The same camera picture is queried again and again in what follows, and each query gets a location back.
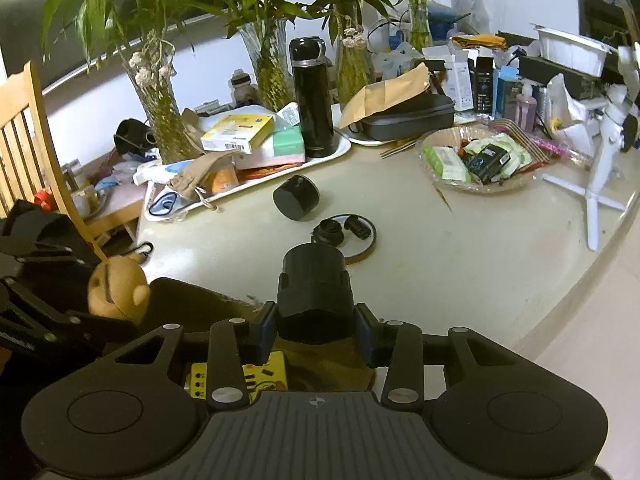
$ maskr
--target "wooden chair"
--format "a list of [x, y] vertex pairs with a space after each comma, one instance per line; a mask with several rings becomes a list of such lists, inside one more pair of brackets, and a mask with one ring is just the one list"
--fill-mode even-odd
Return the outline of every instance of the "wooden chair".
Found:
[[40, 79], [31, 62], [0, 86], [0, 133], [0, 218], [7, 216], [16, 200], [33, 202], [33, 196], [48, 185], [60, 212], [69, 216], [95, 254], [105, 260], [66, 187], [49, 131]]

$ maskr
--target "pink bottle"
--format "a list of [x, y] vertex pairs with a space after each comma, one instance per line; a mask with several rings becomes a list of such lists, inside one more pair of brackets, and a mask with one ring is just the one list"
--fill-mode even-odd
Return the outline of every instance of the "pink bottle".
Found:
[[516, 97], [516, 124], [523, 132], [533, 133], [537, 109], [538, 101], [533, 97], [533, 87], [530, 83], [525, 83], [522, 94]]

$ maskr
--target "thermos bottle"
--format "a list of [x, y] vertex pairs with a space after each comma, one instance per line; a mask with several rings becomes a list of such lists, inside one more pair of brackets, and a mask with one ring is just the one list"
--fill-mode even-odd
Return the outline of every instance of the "thermos bottle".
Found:
[[289, 43], [300, 131], [306, 156], [311, 158], [329, 156], [338, 147], [331, 117], [325, 51], [324, 41], [317, 36], [296, 38]]

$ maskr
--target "yellow plush toy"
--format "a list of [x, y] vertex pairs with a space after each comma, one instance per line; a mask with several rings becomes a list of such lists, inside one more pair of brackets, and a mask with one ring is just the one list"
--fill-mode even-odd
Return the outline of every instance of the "yellow plush toy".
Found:
[[91, 314], [129, 319], [136, 325], [142, 322], [151, 290], [138, 264], [140, 257], [140, 254], [112, 256], [95, 268], [88, 290]]

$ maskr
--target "glass vase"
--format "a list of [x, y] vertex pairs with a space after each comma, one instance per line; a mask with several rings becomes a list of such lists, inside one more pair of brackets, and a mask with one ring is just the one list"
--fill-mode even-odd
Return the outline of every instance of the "glass vase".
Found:
[[334, 7], [338, 23], [335, 45], [336, 88], [340, 110], [366, 85], [375, 82], [367, 40], [358, 19], [357, 4]]
[[294, 100], [287, 67], [287, 20], [261, 20], [238, 28], [254, 67], [262, 106], [277, 112]]
[[140, 86], [136, 82], [138, 70], [127, 64], [124, 67], [149, 120], [162, 163], [173, 164], [181, 160], [198, 158], [201, 152], [194, 145], [182, 122], [169, 78], [160, 76], [157, 70], [150, 70], [152, 82], [149, 85]]
[[407, 41], [418, 52], [426, 46], [433, 46], [433, 37], [429, 28], [429, 10], [426, 4], [414, 4], [409, 6], [411, 30]]

